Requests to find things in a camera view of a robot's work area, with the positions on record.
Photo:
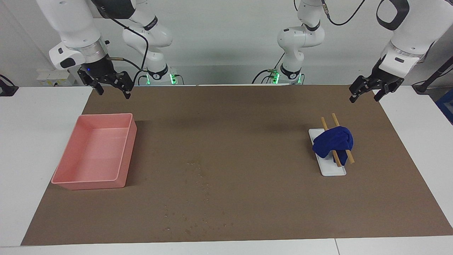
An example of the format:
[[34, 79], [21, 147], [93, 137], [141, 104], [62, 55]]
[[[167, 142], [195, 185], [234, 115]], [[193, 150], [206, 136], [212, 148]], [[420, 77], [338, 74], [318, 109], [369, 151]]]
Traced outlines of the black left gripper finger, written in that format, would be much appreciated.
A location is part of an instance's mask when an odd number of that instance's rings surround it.
[[375, 94], [374, 100], [379, 102], [388, 93], [394, 93], [398, 90], [404, 80], [405, 79], [397, 79], [395, 82], [383, 84], [382, 88]]
[[351, 103], [355, 103], [358, 97], [362, 94], [371, 91], [372, 89], [369, 88], [369, 78], [366, 78], [362, 75], [358, 76], [356, 80], [349, 86], [349, 91], [351, 96], [349, 97], [349, 101]]

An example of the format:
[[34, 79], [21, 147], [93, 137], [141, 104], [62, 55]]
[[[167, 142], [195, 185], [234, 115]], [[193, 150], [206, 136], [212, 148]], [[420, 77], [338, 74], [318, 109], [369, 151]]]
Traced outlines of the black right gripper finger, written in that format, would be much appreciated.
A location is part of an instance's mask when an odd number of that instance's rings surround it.
[[124, 97], [129, 100], [131, 91], [134, 87], [134, 82], [126, 71], [121, 71], [114, 74], [113, 87], [119, 89]]
[[94, 89], [100, 96], [103, 95], [104, 89], [101, 86], [101, 84], [93, 79], [91, 76], [87, 74], [86, 71], [82, 70], [81, 68], [78, 69], [78, 76], [81, 79], [82, 83], [85, 86], [90, 86], [92, 89]]

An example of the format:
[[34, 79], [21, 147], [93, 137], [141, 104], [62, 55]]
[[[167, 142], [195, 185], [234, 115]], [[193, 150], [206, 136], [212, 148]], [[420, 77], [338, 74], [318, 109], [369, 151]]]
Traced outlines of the blue towel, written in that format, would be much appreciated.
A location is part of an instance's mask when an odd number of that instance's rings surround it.
[[335, 150], [342, 166], [348, 159], [346, 150], [352, 150], [354, 140], [351, 131], [344, 126], [336, 126], [324, 131], [313, 140], [312, 150], [321, 158], [327, 157], [330, 151]]

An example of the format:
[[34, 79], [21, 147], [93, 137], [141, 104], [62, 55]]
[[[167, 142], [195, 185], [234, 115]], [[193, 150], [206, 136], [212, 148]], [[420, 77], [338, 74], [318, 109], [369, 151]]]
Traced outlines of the white towel rack base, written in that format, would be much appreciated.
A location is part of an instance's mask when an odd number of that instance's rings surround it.
[[[324, 132], [324, 129], [309, 129], [309, 137], [311, 143], [314, 144], [314, 139], [321, 135]], [[345, 176], [346, 169], [343, 165], [337, 165], [337, 162], [334, 159], [333, 151], [330, 151], [325, 158], [320, 157], [315, 153], [317, 163], [322, 176]]]

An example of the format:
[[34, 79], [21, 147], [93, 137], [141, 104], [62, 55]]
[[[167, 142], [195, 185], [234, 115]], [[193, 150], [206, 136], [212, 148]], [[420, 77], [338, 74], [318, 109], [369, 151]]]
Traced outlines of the wooden rack rod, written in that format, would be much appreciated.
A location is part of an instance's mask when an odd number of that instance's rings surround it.
[[[333, 121], [334, 121], [335, 125], [340, 126], [340, 123], [339, 123], [338, 118], [335, 113], [332, 113], [332, 117], [333, 117]], [[351, 150], [345, 150], [345, 152], [348, 155], [349, 163], [351, 163], [351, 164], [355, 163]]]
[[[324, 131], [327, 131], [328, 127], [327, 127], [327, 123], [326, 123], [324, 117], [321, 117], [321, 123], [322, 123], [322, 127], [323, 127]], [[337, 167], [342, 167], [343, 165], [340, 162], [340, 159], [338, 157], [338, 153], [336, 152], [336, 150], [332, 150], [332, 154], [333, 154], [333, 158], [335, 160]]]

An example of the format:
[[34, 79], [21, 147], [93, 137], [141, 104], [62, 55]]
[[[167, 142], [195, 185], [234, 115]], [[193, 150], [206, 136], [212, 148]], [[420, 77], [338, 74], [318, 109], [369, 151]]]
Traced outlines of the black stand pole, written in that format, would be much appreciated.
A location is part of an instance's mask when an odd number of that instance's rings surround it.
[[438, 78], [453, 71], [453, 56], [451, 56], [435, 73], [424, 81], [416, 82], [412, 88], [417, 94], [424, 94], [428, 87]]

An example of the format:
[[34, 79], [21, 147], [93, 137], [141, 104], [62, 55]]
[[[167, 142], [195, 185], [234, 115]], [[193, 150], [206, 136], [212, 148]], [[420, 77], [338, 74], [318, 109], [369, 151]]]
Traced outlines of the blue crate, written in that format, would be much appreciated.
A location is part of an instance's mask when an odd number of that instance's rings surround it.
[[453, 125], [453, 88], [435, 101], [445, 118]]

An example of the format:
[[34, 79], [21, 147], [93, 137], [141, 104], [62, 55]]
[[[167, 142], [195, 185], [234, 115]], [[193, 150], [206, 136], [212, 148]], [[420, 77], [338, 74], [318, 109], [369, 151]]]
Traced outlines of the pink plastic bin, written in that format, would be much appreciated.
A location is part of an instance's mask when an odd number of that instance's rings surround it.
[[68, 190], [123, 188], [136, 134], [131, 113], [80, 115], [51, 183]]

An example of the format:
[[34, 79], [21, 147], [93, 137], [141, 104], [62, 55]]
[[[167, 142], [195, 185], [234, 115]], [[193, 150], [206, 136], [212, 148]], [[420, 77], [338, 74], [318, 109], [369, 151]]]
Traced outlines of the brown table mat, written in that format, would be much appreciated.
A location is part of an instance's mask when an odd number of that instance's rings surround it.
[[[372, 93], [344, 86], [136, 87], [83, 114], [131, 113], [124, 188], [49, 184], [22, 245], [453, 235]], [[353, 136], [345, 176], [322, 176], [309, 129]]]

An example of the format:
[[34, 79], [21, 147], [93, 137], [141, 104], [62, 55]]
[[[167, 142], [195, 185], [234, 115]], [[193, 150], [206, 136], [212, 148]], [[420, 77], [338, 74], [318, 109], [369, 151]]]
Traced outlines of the white wall socket box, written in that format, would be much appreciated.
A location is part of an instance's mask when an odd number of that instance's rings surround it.
[[77, 81], [68, 70], [36, 69], [36, 81], [41, 86], [75, 86]]

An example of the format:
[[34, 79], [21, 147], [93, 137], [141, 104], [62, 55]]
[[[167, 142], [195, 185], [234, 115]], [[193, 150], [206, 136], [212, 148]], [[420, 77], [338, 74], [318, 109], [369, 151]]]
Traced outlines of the black clamp mount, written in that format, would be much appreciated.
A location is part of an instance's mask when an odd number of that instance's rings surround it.
[[19, 89], [10, 79], [0, 74], [0, 97], [11, 97]]

